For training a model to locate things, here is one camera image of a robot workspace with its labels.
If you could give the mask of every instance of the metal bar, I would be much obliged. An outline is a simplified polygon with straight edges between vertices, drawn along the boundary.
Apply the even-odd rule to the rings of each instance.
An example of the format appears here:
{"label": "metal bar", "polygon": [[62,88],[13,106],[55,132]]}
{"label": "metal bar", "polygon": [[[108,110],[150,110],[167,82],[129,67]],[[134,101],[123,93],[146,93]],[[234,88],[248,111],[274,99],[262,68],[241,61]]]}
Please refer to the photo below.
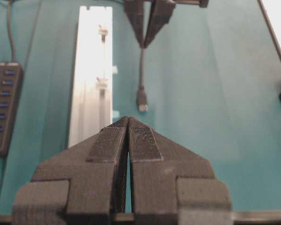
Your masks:
{"label": "metal bar", "polygon": [[186,5],[200,5],[200,0],[174,0],[177,4],[186,4]]}
{"label": "metal bar", "polygon": [[245,224],[281,224],[280,211],[234,211],[232,219],[235,225]]}
{"label": "metal bar", "polygon": [[267,13],[266,13],[266,8],[265,8],[265,6],[264,6],[262,0],[258,0],[258,3],[259,3],[259,5],[260,5],[262,14],[263,14],[264,19],[265,19],[265,21],[266,21],[266,25],[267,25],[267,27],[268,27],[268,30],[270,31],[272,40],[273,40],[273,42],[274,42],[276,51],[277,51],[278,56],[279,56],[279,59],[280,59],[280,61],[281,61],[281,47],[280,47],[279,42],[278,42],[278,39],[277,39],[277,37],[276,37],[276,35],[275,35],[275,31],[274,31],[273,26],[272,26],[272,24],[271,24],[271,22],[270,22],[270,19],[269,19]]}
{"label": "metal bar", "polygon": [[[234,225],[280,225],[280,211],[234,211],[231,214]],[[111,216],[113,225],[133,225],[133,213],[116,213]],[[0,225],[10,225],[11,215],[0,215]]]}

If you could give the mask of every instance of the gripper jaw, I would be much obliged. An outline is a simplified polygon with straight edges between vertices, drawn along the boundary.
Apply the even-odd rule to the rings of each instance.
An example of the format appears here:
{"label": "gripper jaw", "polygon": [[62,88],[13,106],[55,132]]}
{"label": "gripper jaw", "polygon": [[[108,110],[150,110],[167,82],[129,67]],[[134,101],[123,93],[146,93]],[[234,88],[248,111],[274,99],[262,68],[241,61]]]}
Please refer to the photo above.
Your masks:
{"label": "gripper jaw", "polygon": [[149,23],[144,37],[144,1],[124,0],[124,11],[141,48],[147,48],[161,28],[169,23],[176,4],[195,4],[201,8],[208,6],[208,0],[147,0],[151,2]]}
{"label": "gripper jaw", "polygon": [[111,224],[125,212],[128,153],[136,225],[232,224],[211,164],[128,117],[41,163],[17,193],[13,224]]}

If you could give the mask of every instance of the teal backdrop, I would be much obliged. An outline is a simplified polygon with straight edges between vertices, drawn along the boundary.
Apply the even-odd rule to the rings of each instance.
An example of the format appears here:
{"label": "teal backdrop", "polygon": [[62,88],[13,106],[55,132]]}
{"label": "teal backdrop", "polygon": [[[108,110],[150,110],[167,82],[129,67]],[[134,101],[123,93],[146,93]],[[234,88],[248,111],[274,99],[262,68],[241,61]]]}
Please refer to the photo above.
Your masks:
{"label": "teal backdrop", "polygon": [[[146,51],[146,114],[135,104],[140,50],[121,4],[17,0],[12,29],[25,78],[9,155],[0,159],[0,214],[11,212],[39,162],[67,148],[80,5],[113,7],[114,110],[210,160],[234,210],[280,210],[281,63],[256,0],[176,7]],[[0,0],[0,61],[7,60]]]}

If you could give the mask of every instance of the black cable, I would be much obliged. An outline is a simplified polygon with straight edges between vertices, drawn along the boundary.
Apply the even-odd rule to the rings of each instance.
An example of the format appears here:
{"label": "black cable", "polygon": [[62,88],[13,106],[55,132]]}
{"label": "black cable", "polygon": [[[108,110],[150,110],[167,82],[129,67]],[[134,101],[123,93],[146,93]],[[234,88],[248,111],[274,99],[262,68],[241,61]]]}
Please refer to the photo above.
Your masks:
{"label": "black cable", "polygon": [[145,93],[145,85],[144,85],[144,59],[145,59],[145,49],[142,48],[140,52],[140,84],[136,97],[136,103],[140,112],[148,111],[148,101],[147,101],[147,95]]}
{"label": "black cable", "polygon": [[11,47],[11,58],[12,62],[16,61],[15,57],[15,43],[11,31],[11,5],[14,2],[14,0],[9,0],[7,4],[7,31],[8,31],[8,37],[9,37],[9,42],[10,42],[10,47]]}
{"label": "black cable", "polygon": [[144,58],[145,58],[145,49],[142,48],[140,52],[140,85],[139,88],[144,88]]}

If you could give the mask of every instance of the black usb hub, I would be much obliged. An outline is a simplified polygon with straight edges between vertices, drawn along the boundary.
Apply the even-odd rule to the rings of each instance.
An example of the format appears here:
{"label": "black usb hub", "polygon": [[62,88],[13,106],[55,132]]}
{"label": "black usb hub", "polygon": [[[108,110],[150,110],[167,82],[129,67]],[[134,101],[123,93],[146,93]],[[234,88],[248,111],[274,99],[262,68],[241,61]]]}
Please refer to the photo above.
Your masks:
{"label": "black usb hub", "polygon": [[8,153],[21,92],[23,71],[17,62],[0,62],[0,157]]}

